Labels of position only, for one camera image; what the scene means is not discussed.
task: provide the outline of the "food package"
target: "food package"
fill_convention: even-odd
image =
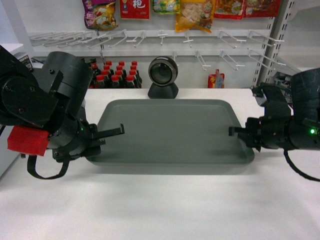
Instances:
[[[245,0],[216,0],[214,17],[218,19],[237,19],[244,17]]]
[[[208,77],[208,89],[224,89],[225,74],[220,73],[219,69],[215,70],[215,74],[210,74]]]
[[[119,0],[122,19],[149,19],[149,0]]]
[[[246,0],[245,18],[276,17],[281,0]]]
[[[175,17],[175,31],[192,28],[211,33],[216,0],[180,0],[181,13]]]
[[[153,0],[153,11],[157,14],[179,14],[180,0]]]
[[[87,29],[107,31],[117,27],[116,0],[82,0],[82,3]]]

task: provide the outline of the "white countertop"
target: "white countertop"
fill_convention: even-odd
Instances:
[[[89,123],[98,123],[116,99],[147,99],[147,89],[91,89]],[[181,99],[221,99],[241,125],[259,117],[249,89],[180,89]],[[320,177],[319,152],[289,152],[308,174]],[[51,151],[37,171],[50,176],[61,165]],[[33,240],[316,240],[320,237],[320,185],[296,174],[282,150],[255,151],[238,168],[207,175],[106,174],[85,158],[60,179],[39,180],[18,159],[0,178],[0,239]]]

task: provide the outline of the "white shelf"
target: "white shelf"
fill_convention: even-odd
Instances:
[[[277,72],[291,76],[307,70],[320,68],[320,54],[311,55],[300,52],[296,54],[279,53],[277,60],[280,63],[286,64],[286,66],[277,66]]]
[[[311,9],[320,6],[320,0],[299,0],[295,1],[289,16],[289,21],[293,20],[297,13],[301,10]]]
[[[4,47],[4,49],[6,49],[12,55],[24,51],[24,45],[20,43],[0,43],[0,45]]]

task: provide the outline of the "yellow snack bag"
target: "yellow snack bag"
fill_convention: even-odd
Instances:
[[[192,28],[211,33],[216,0],[180,0],[180,14],[175,16],[175,31]]]

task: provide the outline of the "robotic arm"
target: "robotic arm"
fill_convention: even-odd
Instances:
[[[257,102],[264,107],[264,116],[249,117],[245,128],[230,127],[229,136],[238,133],[249,148],[284,149],[289,165],[309,180],[319,179],[301,172],[292,163],[288,151],[320,150],[320,68],[298,73],[291,78],[291,109],[281,89],[262,83],[252,90]]]
[[[91,68],[71,54],[52,52],[41,69],[31,73],[0,46],[0,124],[15,126],[8,148],[29,154],[28,171],[35,170],[37,155],[52,149],[52,157],[63,163],[101,153],[103,138],[124,134],[124,126],[99,132],[86,119],[84,98],[92,79]]]

